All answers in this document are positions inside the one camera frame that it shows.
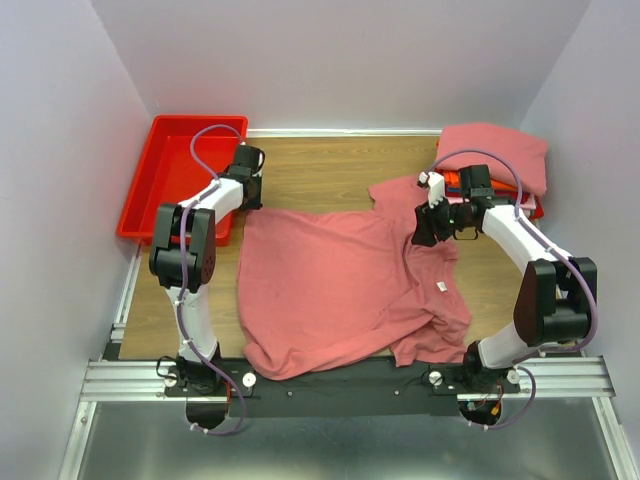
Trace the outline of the pink t-shirt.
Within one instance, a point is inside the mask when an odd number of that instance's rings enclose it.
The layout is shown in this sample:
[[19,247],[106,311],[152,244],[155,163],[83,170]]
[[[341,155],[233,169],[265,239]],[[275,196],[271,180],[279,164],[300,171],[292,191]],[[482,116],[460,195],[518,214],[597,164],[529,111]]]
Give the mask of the pink t-shirt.
[[455,286],[454,243],[411,241],[427,194],[412,177],[373,185],[373,206],[248,215],[237,287],[245,357],[286,380],[390,350],[397,366],[458,363],[470,312]]

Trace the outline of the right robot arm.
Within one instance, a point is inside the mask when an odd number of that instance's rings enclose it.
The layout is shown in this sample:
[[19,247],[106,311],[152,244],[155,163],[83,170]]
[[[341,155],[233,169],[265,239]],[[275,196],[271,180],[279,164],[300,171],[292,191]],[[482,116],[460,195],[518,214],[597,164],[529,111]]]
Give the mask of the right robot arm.
[[462,200],[452,203],[442,175],[419,175],[417,184],[427,200],[415,209],[412,242],[434,247],[472,228],[494,240],[522,274],[511,322],[472,343],[457,370],[466,389],[481,392],[513,375],[520,361],[580,350],[593,339],[597,267],[555,245],[526,217],[517,198],[497,194],[487,166],[465,167],[459,180]]

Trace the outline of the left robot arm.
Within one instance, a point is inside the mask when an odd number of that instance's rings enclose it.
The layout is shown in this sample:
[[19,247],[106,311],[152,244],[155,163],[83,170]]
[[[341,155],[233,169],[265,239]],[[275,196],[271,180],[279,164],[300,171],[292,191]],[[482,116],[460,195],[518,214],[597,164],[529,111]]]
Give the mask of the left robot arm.
[[211,326],[208,287],[216,265],[216,229],[228,214],[262,207],[266,155],[244,142],[231,164],[192,197],[159,206],[149,270],[165,289],[176,319],[180,346],[164,379],[169,387],[214,393],[224,379],[215,365],[219,341]]

